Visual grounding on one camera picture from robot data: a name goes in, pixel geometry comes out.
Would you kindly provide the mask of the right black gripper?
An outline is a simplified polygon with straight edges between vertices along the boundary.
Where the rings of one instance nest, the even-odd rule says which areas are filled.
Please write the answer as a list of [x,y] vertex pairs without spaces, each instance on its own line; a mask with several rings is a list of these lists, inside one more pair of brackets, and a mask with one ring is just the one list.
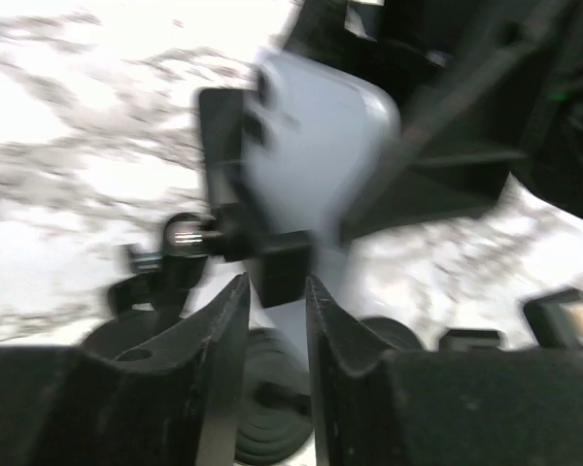
[[481,216],[509,176],[583,219],[583,1],[387,1],[365,39],[347,9],[304,2],[284,43],[403,110],[342,213],[342,242]]

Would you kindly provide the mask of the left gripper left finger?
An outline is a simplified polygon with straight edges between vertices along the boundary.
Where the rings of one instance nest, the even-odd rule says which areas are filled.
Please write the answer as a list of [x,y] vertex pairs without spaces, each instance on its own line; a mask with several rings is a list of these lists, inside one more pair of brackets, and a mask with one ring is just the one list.
[[112,360],[0,346],[0,465],[231,464],[250,298],[239,275]]

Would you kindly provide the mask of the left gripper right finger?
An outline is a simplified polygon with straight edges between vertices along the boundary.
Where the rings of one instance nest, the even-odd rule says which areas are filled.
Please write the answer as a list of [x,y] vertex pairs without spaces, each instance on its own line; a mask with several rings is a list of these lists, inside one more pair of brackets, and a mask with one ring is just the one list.
[[398,351],[310,278],[321,465],[583,465],[583,350]]

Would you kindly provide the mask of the phone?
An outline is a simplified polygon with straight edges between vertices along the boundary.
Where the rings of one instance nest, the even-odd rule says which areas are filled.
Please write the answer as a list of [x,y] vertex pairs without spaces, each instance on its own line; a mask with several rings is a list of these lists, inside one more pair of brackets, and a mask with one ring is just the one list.
[[266,51],[244,100],[242,174],[265,223],[251,234],[252,280],[292,360],[307,368],[305,280],[331,293],[348,247],[339,221],[400,132],[380,87],[286,51]]

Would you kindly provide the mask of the round stand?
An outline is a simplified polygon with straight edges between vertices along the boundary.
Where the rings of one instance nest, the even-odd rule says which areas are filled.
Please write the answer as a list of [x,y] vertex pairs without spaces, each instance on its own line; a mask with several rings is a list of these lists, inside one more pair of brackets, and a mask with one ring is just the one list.
[[[123,249],[130,278],[107,293],[111,321],[90,333],[84,346],[118,356],[150,340],[185,316],[189,297],[211,296],[239,273],[252,284],[276,284],[302,276],[307,252],[297,238],[271,248],[269,231],[246,192],[224,194],[224,167],[240,158],[244,91],[204,88],[198,94],[200,133],[211,217],[176,214],[163,228],[157,251]],[[242,465],[283,465],[306,446],[313,427],[306,372],[264,312],[251,312],[235,460]]]
[[451,328],[438,340],[439,350],[499,350],[502,334],[492,329]]
[[360,321],[395,350],[413,351],[425,349],[417,335],[397,320],[386,316],[368,316]]

